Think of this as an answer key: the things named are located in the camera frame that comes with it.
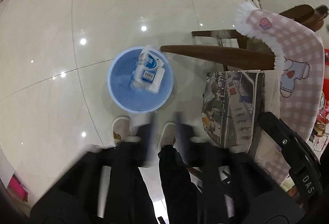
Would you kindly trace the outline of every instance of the glossy floor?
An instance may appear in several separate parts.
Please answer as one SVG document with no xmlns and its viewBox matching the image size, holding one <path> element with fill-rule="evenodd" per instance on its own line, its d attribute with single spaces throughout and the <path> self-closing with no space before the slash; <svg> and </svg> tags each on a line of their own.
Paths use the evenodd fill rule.
<svg viewBox="0 0 329 224">
<path fill-rule="evenodd" d="M 232 28 L 245 0 L 4 0 L 0 4 L 0 145 L 33 204 L 88 145 L 113 145 L 112 121 L 126 113 L 107 90 L 118 53 L 153 44 L 215 43 L 199 29 Z M 205 73 L 221 67 L 168 54 L 174 90 L 158 110 L 159 132 L 185 112 L 201 132 Z M 142 174 L 163 199 L 156 150 Z"/>
</svg>

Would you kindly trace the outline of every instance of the shoe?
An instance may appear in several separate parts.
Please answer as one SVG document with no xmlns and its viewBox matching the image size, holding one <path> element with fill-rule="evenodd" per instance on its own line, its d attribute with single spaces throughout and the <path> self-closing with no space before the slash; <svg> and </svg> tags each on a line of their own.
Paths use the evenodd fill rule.
<svg viewBox="0 0 329 224">
<path fill-rule="evenodd" d="M 177 129 L 177 125 L 174 122 L 169 121 L 165 123 L 165 125 L 162 128 L 162 132 L 157 147 L 159 152 L 161 151 L 161 148 L 166 145 L 174 146 L 174 144 L 176 143 L 176 138 L 175 138 L 176 129 Z"/>
<path fill-rule="evenodd" d="M 125 137 L 131 136 L 130 118 L 127 116 L 117 117 L 112 124 L 114 143 L 116 146 L 125 140 Z"/>
</svg>

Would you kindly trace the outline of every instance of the blue bucket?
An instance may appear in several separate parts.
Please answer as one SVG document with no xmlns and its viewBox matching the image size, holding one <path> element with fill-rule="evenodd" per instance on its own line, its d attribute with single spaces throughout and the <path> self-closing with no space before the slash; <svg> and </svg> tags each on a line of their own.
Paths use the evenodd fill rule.
<svg viewBox="0 0 329 224">
<path fill-rule="evenodd" d="M 144 47 L 133 47 L 120 53 L 111 63 L 107 74 L 107 87 L 113 101 L 122 109 L 135 114 L 148 113 L 160 108 L 169 98 L 174 85 L 174 76 L 167 58 L 151 49 L 163 62 L 165 69 L 159 92 L 153 94 L 130 87 L 130 78 Z"/>
</svg>

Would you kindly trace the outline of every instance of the pink object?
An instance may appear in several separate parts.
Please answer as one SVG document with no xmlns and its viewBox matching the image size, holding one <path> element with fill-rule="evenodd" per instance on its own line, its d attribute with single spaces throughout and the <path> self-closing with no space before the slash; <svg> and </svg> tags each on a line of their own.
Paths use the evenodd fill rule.
<svg viewBox="0 0 329 224">
<path fill-rule="evenodd" d="M 24 190 L 24 188 L 21 186 L 21 184 L 17 181 L 17 179 L 14 176 L 10 180 L 9 186 L 16 192 L 19 198 L 21 198 L 22 200 L 25 199 L 25 197 L 27 196 L 27 191 Z"/>
<path fill-rule="evenodd" d="M 236 30 L 264 41 L 275 54 L 280 80 L 280 118 L 305 141 L 319 111 L 324 74 L 322 39 L 309 28 L 284 16 L 244 3 L 236 14 Z M 265 164 L 281 184 L 290 169 L 280 152 Z"/>
<path fill-rule="evenodd" d="M 322 137 L 317 137 L 317 142 L 314 146 L 314 151 L 322 153 L 328 144 L 328 136 L 323 135 Z"/>
</svg>

